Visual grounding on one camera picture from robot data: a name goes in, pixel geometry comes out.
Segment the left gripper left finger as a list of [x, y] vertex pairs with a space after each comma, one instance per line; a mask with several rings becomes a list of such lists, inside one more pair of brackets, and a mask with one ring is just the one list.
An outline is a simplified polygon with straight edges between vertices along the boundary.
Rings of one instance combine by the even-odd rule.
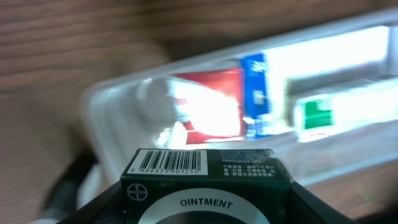
[[99, 194], [59, 224], [124, 224], [120, 181]]

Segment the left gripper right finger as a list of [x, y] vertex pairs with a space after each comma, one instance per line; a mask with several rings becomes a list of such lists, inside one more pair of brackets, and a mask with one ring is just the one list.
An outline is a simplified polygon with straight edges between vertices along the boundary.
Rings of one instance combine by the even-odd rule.
[[298, 182], [293, 182], [289, 195], [291, 224], [357, 224], [338, 212]]

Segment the dark bottle white cap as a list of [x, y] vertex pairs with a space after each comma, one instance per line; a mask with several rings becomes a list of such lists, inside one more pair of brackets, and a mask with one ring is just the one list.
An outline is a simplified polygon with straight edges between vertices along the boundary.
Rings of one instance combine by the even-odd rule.
[[103, 173], [96, 156], [82, 153], [50, 188], [32, 224], [55, 224], [93, 200], [101, 190]]

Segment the green Zam-Buk box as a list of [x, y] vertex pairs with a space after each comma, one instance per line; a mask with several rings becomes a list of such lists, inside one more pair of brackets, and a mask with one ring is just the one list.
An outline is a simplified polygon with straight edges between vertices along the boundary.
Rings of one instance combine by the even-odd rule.
[[127, 223], [283, 223], [292, 177], [270, 149], [140, 149], [120, 177]]

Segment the white green medicine box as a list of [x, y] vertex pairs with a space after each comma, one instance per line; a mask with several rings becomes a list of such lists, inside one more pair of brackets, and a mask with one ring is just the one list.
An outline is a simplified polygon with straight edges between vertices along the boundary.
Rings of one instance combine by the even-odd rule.
[[295, 100], [299, 142], [311, 142], [374, 123], [397, 119], [397, 80], [346, 83]]

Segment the blue fever patch box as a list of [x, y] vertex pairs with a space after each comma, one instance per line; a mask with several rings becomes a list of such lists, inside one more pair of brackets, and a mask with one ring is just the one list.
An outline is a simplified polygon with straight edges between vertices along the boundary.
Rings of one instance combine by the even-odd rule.
[[291, 97], [378, 71], [388, 43], [389, 28], [377, 26], [267, 48], [243, 57], [248, 136], [276, 135], [293, 126], [295, 105]]

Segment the clear plastic container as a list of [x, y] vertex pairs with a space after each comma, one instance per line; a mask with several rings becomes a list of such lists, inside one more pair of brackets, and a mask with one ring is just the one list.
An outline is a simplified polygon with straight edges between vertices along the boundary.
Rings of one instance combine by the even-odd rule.
[[177, 112], [167, 80], [178, 74], [240, 68], [241, 59], [267, 48], [331, 37], [377, 26], [389, 28], [387, 55], [379, 70], [340, 83], [397, 80], [397, 9], [390, 8], [336, 22], [257, 40], [158, 68], [101, 82], [90, 88], [82, 102], [82, 116], [95, 153], [112, 182], [118, 180], [139, 148], [160, 149], [273, 149], [287, 163], [293, 177], [310, 185], [397, 158], [397, 119], [374, 123], [324, 139], [299, 142], [293, 126], [284, 133], [250, 138], [243, 122], [241, 141], [187, 144], [187, 132]]

